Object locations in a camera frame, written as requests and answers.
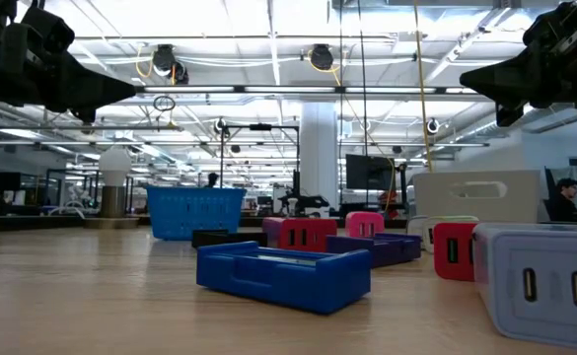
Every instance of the man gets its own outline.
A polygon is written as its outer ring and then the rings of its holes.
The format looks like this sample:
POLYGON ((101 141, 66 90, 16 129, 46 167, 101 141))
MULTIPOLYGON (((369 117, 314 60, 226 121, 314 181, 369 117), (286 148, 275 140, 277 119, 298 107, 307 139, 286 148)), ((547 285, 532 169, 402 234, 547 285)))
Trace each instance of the man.
POLYGON ((216 185, 216 181, 218 181, 218 175, 216 173, 209 174, 209 183, 205 187, 213 188, 216 185))
POLYGON ((548 201, 549 218, 553 222, 577 222, 577 207, 573 203, 577 195, 577 180, 561 178, 555 187, 557 193, 548 201))

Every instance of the desk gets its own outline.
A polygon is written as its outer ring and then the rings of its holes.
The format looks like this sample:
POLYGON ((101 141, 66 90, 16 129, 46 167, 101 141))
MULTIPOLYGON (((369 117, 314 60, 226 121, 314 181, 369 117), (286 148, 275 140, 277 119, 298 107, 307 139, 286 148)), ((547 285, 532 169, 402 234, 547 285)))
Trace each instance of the desk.
POLYGON ((0 233, 0 353, 577 355, 499 335, 428 255, 374 270, 371 294, 324 317, 198 287, 190 243, 149 235, 0 233))

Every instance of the black equipment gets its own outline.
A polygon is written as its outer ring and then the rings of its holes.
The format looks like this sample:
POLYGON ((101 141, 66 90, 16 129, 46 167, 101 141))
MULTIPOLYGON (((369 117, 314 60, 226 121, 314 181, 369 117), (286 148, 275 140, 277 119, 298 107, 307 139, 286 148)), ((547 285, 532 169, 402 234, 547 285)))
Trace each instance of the black equipment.
POLYGON ((529 103, 577 108, 577 4, 561 3, 544 13, 523 35, 527 48, 515 58, 462 74, 460 82, 496 102, 496 123, 506 127, 529 103))
POLYGON ((319 70, 330 70, 334 63, 334 57, 329 51, 327 44, 315 44, 310 54, 310 63, 319 70))
POLYGON ((0 102, 70 110, 92 124, 97 108, 135 95, 134 86, 88 70, 69 54, 75 34, 61 18, 39 8, 37 0, 14 23, 17 1, 0 0, 0 102))
POLYGON ((21 189, 21 173, 0 173, 0 191, 21 189))
POLYGON ((155 72, 162 77, 172 79, 175 85, 189 84, 187 68, 174 56, 174 46, 171 44, 159 44, 152 58, 155 72))
POLYGON ((395 190, 392 183, 394 169, 387 158, 362 155, 345 155, 347 162, 347 188, 371 190, 395 190))

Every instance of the blue storage bin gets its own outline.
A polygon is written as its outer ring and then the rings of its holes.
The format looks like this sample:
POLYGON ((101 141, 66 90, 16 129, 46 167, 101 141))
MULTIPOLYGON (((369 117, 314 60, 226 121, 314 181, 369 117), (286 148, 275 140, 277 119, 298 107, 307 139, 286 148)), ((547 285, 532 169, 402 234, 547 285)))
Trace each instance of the blue storage bin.
POLYGON ((479 224, 474 281, 506 336, 577 347, 577 226, 479 224))
POLYGON ((191 241, 195 230, 238 232, 246 193, 243 189, 159 186, 146 189, 155 238, 191 241))
POLYGON ((260 248, 257 242, 198 249, 196 283, 213 290, 330 314, 371 290, 371 254, 260 248))

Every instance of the cable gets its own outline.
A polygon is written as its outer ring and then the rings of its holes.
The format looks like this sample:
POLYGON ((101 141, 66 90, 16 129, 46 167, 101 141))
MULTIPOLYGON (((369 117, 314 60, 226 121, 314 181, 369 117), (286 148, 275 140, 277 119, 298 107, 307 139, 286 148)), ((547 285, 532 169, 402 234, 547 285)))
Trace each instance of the cable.
POLYGON ((430 143, 428 142, 428 122, 426 121, 426 101, 424 98, 424 70, 422 68, 422 47, 419 42, 419 15, 417 10, 417 1, 413 0, 413 10, 415 12, 415 42, 417 44, 417 66, 419 68, 419 98, 422 102, 422 123, 424 132, 424 146, 426 147, 426 161, 428 163, 428 172, 433 173, 433 163, 430 160, 430 143))
MULTIPOLYGON (((343 52, 343 3, 344 1, 340 2, 340 14, 339 14, 339 28, 340 28, 340 35, 339 35, 339 39, 340 39, 340 67, 342 68, 343 66, 343 57, 345 56, 345 53, 343 52)), ((336 83, 338 84, 339 87, 343 86, 343 71, 340 71, 340 80, 338 80, 338 77, 336 76, 336 72, 332 72, 332 74, 334 74, 334 79, 336 79, 336 83)), ((342 149, 343 149, 343 94, 340 94, 340 139, 338 140, 338 165, 340 166, 340 185, 339 185, 339 191, 340 191, 340 196, 339 196, 339 201, 338 201, 338 209, 340 210, 340 206, 343 203, 343 165, 341 164, 341 161, 343 159, 343 153, 342 153, 342 149)))
MULTIPOLYGON (((369 132, 367 131, 367 129, 365 129, 366 127, 363 125, 363 122, 360 121, 360 118, 358 118, 358 113, 356 113, 356 110, 354 109, 354 106, 351 105, 351 102, 349 101, 349 99, 347 98, 347 96, 345 96, 345 100, 347 101, 347 104, 349 105, 349 108, 351 109, 352 113, 354 114, 354 118, 358 121, 358 123, 360 124, 360 126, 365 130, 365 132, 367 132, 367 136, 369 137, 369 140, 371 140, 373 143, 376 143, 376 140, 374 139, 374 137, 371 136, 371 134, 369 134, 369 132)), ((392 161, 387 154, 385 154, 385 152, 383 152, 383 150, 380 148, 380 146, 378 144, 376 144, 376 148, 380 151, 380 153, 385 157, 385 159, 387 159, 387 161, 389 162, 389 164, 391 165, 391 181, 389 182, 389 191, 387 191, 387 204, 385 205, 385 212, 387 212, 389 210, 389 200, 391 197, 391 190, 394 188, 394 181, 396 178, 396 164, 394 163, 394 161, 392 161)))
MULTIPOLYGON (((365 130, 365 156, 369 157, 369 147, 367 146, 367 135, 369 134, 369 132, 367 132, 367 73, 366 73, 366 69, 365 69, 365 40, 363 37, 363 18, 362 18, 362 10, 361 10, 361 6, 360 6, 360 0, 358 0, 358 24, 360 27, 360 57, 362 59, 362 63, 363 63, 363 119, 364 119, 364 123, 365 125, 363 126, 363 129, 365 130)), ((366 190, 365 190, 365 203, 367 205, 369 205, 369 179, 367 178, 367 184, 366 184, 366 190)))
MULTIPOLYGON (((139 57, 141 56, 141 48, 142 47, 139 46, 139 49, 137 49, 137 59, 139 59, 139 57)), ((136 63, 134 63, 134 67, 137 70, 137 74, 139 74, 143 78, 149 77, 150 74, 152 74, 153 61, 154 61, 154 51, 152 52, 152 55, 150 55, 150 69, 148 70, 148 74, 144 74, 141 71, 141 69, 139 69, 139 62, 138 61, 136 63)))

